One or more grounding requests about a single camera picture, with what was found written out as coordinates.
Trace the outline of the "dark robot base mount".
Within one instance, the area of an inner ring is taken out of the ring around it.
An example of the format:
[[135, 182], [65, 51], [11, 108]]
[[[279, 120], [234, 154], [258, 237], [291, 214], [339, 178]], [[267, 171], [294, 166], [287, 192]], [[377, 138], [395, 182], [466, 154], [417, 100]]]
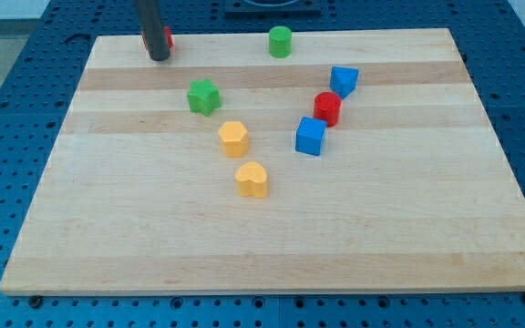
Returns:
[[226, 16], [320, 14], [322, 0], [223, 0]]

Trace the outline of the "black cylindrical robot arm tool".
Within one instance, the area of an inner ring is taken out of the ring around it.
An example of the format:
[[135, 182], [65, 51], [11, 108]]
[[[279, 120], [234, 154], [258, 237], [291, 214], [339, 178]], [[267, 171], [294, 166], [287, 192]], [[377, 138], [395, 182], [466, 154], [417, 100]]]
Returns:
[[134, 3], [149, 57], [154, 61], [167, 60], [170, 57], [170, 48], [161, 23], [159, 2], [135, 0]]

